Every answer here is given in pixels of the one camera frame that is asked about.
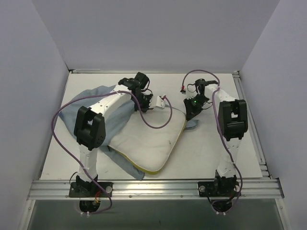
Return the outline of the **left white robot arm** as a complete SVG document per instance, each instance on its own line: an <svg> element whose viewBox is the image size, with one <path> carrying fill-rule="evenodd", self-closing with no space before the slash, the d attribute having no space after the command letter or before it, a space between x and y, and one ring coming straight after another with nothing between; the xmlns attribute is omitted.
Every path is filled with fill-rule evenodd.
<svg viewBox="0 0 307 230"><path fill-rule="evenodd" d="M138 101L141 111L149 109L153 94L143 93L149 78L138 72L134 78L123 78L111 91L112 95L103 97L90 107L82 106L77 112L74 135L80 150L81 166L76 176L76 186L86 197L92 197L97 192L98 174L96 161L98 148L106 139L106 120L124 103Z"/></svg>

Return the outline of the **grey-blue pillowcase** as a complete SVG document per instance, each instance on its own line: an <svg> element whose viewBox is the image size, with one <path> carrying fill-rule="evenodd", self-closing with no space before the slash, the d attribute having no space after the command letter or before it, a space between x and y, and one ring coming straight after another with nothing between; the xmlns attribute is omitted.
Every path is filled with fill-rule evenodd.
<svg viewBox="0 0 307 230"><path fill-rule="evenodd" d="M61 120L64 122L67 130L73 138L76 138L74 135L74 127L79 108L81 106L89 107L93 105L100 100L99 98L96 98L97 95L107 94L111 92L114 87L114 85L101 85L94 89L84 90L73 98L74 100L84 98L83 100L74 102L59 112L59 118L61 118ZM114 111L106 120L106 139L99 148L97 160L101 160L101 157L106 155L126 173L131 175L136 180L141 181L145 176L145 172L137 169L124 156L107 146L111 139L128 123L133 113L134 102L130 100L116 109L116 111Z"/></svg>

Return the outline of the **white pillow yellow trim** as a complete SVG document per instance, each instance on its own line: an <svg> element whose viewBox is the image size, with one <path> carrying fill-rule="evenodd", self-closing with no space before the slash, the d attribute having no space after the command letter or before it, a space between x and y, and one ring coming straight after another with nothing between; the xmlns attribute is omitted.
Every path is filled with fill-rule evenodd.
<svg viewBox="0 0 307 230"><path fill-rule="evenodd" d="M147 174L157 174L165 166L186 125L185 114L170 108L153 109L143 116L152 126L148 127L138 112L131 115L126 125L111 139L109 147L125 157L133 166Z"/></svg>

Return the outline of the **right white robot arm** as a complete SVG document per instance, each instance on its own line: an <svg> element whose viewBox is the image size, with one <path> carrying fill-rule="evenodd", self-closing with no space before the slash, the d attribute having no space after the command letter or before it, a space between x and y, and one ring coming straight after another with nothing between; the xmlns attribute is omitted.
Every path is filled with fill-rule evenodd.
<svg viewBox="0 0 307 230"><path fill-rule="evenodd" d="M221 153L215 173L213 191L224 196L236 183L236 159L238 147L248 130L247 103L239 100L221 89L215 80L198 79L194 84L182 86L181 93L186 95L184 105L186 119L192 120L210 104L217 123L217 131L225 150Z"/></svg>

